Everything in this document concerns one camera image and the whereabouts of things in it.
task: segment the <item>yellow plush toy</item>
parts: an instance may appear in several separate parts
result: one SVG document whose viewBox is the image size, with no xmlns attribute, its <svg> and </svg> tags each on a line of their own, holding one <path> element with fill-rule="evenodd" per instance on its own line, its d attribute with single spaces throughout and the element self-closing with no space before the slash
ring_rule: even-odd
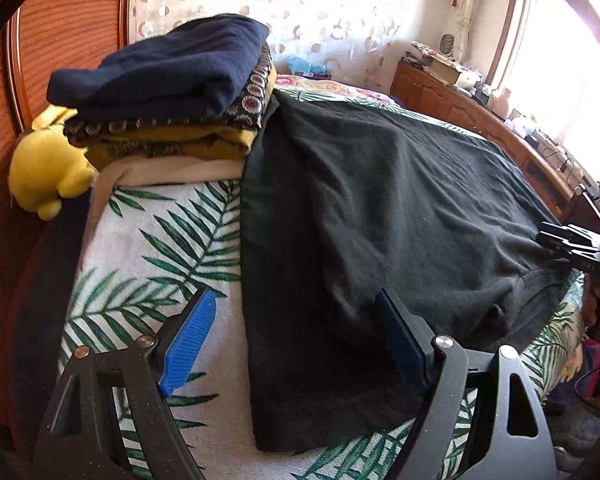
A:
<svg viewBox="0 0 600 480">
<path fill-rule="evenodd" d="M 51 220 L 62 208 L 62 198 L 89 189 L 95 168 L 85 148 L 74 148 L 62 134 L 64 121 L 76 111 L 51 105 L 31 124 L 33 132 L 16 146 L 9 168 L 9 189 L 26 211 Z"/>
</svg>

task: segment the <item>metal screw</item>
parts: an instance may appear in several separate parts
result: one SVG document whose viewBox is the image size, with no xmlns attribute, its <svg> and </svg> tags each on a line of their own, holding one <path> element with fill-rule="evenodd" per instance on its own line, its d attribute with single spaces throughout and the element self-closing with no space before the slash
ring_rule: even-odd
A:
<svg viewBox="0 0 600 480">
<path fill-rule="evenodd" d="M 136 339 L 136 343 L 140 348 L 149 348 L 155 343 L 155 338 L 152 335 L 141 335 L 138 339 Z"/>
<path fill-rule="evenodd" d="M 513 348 L 513 346 L 509 345 L 502 345 L 500 347 L 500 353 L 505 359 L 515 359 L 516 357 L 518 357 L 518 351 L 515 348 Z"/>
<path fill-rule="evenodd" d="M 87 357 L 87 355 L 89 355 L 89 347 L 85 346 L 85 345 L 78 346 L 78 348 L 76 348 L 74 350 L 74 355 L 78 359 L 82 359 L 83 357 Z"/>
<path fill-rule="evenodd" d="M 454 340 L 448 335 L 439 335 L 436 338 L 436 345 L 440 348 L 451 348 L 454 345 Z"/>
</svg>

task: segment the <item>wooden cabinet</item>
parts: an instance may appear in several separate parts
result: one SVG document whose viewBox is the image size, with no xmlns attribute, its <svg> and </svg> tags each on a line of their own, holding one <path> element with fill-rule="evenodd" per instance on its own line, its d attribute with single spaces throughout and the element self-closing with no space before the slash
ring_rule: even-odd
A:
<svg viewBox="0 0 600 480">
<path fill-rule="evenodd" d="M 499 117 L 403 61 L 398 63 L 391 94 L 409 110 L 455 124 L 501 146 L 549 209 L 560 218 L 573 190 L 536 150 L 509 130 Z"/>
</svg>

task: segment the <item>window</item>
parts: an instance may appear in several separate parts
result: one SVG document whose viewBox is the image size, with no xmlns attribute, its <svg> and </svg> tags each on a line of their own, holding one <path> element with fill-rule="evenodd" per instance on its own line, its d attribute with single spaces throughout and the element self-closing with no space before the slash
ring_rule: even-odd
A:
<svg viewBox="0 0 600 480">
<path fill-rule="evenodd" d="M 600 45 L 564 0 L 516 7 L 520 26 L 507 38 L 512 54 L 496 71 L 498 86 L 600 181 Z"/>
</svg>

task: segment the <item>ribbed blue pad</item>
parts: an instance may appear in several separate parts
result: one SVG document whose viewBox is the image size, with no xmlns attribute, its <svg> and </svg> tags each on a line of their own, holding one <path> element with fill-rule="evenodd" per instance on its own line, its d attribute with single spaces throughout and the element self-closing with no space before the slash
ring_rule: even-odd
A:
<svg viewBox="0 0 600 480">
<path fill-rule="evenodd" d="M 166 351 L 164 371 L 158 382 L 164 396 L 170 396 L 187 380 L 215 318 L 216 296 L 207 290 Z"/>
</svg>

